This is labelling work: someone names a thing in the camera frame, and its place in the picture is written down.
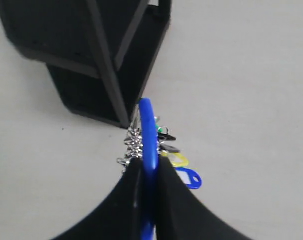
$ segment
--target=black shelf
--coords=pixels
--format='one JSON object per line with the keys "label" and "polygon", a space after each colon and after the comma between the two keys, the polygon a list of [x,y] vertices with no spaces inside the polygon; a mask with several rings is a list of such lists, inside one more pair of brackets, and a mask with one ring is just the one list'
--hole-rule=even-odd
{"label": "black shelf", "polygon": [[170,22],[171,0],[148,2],[0,0],[0,18],[71,112],[127,128]]}

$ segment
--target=white table surface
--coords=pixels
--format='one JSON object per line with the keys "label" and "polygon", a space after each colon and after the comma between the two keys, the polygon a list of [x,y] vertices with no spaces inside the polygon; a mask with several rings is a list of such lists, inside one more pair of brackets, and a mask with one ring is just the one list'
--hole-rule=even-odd
{"label": "white table surface", "polygon": [[[174,0],[144,96],[209,209],[255,240],[303,240],[303,0]],[[94,209],[124,135],[68,112],[0,24],[0,240],[46,240]]]}

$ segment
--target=yellow key tag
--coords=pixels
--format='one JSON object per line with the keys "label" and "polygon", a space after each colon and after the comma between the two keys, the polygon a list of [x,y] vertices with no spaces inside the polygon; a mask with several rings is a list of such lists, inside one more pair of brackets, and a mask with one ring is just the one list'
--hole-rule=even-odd
{"label": "yellow key tag", "polygon": [[188,159],[179,152],[162,151],[160,154],[164,157],[169,158],[169,161],[175,168],[186,167],[190,163]]}

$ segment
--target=key tag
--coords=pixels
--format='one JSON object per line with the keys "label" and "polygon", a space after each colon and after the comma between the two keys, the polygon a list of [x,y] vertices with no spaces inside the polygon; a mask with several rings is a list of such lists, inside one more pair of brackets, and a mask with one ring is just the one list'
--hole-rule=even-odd
{"label": "key tag", "polygon": [[179,152],[162,151],[160,155],[167,157],[175,168],[186,167],[190,163],[188,159]]}
{"label": "key tag", "polygon": [[185,167],[176,167],[175,170],[189,189],[199,189],[201,187],[202,179],[194,170]]}

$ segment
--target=black stand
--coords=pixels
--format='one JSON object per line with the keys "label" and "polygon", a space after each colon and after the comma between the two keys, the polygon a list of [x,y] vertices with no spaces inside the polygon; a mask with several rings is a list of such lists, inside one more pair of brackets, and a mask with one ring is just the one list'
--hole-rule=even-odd
{"label": "black stand", "polygon": [[171,0],[148,2],[0,0],[0,18],[71,112],[127,128],[170,22]]}

